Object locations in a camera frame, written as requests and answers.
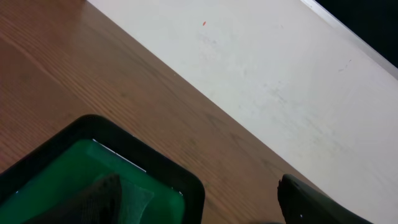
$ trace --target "green container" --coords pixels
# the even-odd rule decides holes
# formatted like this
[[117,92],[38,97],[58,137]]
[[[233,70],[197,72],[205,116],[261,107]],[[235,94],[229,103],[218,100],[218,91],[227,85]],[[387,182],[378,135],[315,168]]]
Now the green container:
[[200,223],[201,182],[94,115],[76,120],[0,175],[0,223],[22,223],[112,173],[123,187],[119,223]]

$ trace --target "white surface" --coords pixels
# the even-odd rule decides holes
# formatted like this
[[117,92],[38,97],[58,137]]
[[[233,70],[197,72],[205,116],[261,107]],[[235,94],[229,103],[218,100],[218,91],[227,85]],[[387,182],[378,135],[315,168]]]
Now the white surface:
[[304,3],[89,1],[337,202],[398,220],[398,81]]

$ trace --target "wood grain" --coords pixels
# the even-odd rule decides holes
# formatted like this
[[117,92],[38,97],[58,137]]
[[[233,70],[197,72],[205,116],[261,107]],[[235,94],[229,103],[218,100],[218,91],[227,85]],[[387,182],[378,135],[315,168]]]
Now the wood grain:
[[0,1],[0,85],[1,170],[97,113],[200,178],[203,223],[283,221],[282,174],[309,183],[84,1]]

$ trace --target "wooden table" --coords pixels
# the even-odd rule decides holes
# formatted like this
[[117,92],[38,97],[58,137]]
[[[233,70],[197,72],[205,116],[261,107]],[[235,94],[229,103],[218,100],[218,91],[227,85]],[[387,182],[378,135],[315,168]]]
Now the wooden table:
[[203,223],[283,221],[278,180],[308,182],[91,4],[0,1],[0,170],[87,113],[198,176]]

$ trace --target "green surface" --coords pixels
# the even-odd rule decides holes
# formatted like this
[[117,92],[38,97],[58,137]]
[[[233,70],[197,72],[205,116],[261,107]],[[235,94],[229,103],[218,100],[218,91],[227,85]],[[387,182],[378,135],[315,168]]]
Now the green surface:
[[140,215],[141,224],[181,223],[185,208],[182,195],[91,140],[76,142],[4,202],[0,207],[0,223],[24,222],[112,172],[137,189],[153,193],[145,206],[141,203],[129,207],[130,210],[139,207],[136,215]]

